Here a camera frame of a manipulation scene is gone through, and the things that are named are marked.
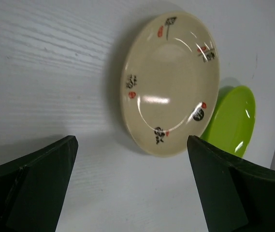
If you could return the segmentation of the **beige plate with motifs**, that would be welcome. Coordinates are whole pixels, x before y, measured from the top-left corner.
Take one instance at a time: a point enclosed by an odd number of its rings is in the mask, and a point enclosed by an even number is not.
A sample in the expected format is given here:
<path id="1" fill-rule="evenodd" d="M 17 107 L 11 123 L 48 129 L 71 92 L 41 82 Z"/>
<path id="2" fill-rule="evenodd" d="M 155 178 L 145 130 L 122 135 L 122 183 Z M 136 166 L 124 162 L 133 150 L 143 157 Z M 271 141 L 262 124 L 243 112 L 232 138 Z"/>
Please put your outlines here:
<path id="1" fill-rule="evenodd" d="M 120 79 L 123 122 L 147 154 L 171 157 L 201 136 L 216 106 L 217 48 L 207 27 L 186 12 L 168 12 L 137 35 Z"/>

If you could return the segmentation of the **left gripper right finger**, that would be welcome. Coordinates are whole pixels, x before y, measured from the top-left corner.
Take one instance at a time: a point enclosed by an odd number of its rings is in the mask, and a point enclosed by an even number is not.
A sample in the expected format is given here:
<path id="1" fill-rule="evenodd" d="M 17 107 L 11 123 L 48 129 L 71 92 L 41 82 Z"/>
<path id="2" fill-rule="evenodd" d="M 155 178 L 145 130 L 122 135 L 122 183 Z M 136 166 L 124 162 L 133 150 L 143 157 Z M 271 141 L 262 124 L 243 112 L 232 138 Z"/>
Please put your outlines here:
<path id="1" fill-rule="evenodd" d="M 210 232 L 275 232 L 275 171 L 189 136 L 188 156 Z"/>

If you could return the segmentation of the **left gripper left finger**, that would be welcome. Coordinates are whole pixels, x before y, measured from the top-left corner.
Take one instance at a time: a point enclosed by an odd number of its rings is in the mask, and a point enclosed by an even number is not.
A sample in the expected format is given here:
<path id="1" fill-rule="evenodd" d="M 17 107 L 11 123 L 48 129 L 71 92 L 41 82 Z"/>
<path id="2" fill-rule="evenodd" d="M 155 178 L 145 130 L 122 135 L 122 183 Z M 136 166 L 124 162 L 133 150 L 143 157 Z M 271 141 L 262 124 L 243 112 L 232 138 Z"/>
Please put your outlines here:
<path id="1" fill-rule="evenodd" d="M 66 136 L 0 165 L 0 232 L 54 232 L 78 150 Z"/>

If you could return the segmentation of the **green plate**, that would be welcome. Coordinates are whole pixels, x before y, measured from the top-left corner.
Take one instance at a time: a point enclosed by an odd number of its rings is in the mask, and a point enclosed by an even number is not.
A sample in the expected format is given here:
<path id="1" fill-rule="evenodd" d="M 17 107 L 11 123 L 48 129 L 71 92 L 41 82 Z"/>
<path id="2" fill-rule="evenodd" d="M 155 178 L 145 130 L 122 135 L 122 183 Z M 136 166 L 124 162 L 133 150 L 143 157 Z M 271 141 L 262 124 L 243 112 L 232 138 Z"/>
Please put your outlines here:
<path id="1" fill-rule="evenodd" d="M 219 91 L 212 118 L 201 138 L 241 158 L 250 143 L 255 116 L 255 97 L 249 87 L 223 87 Z"/>

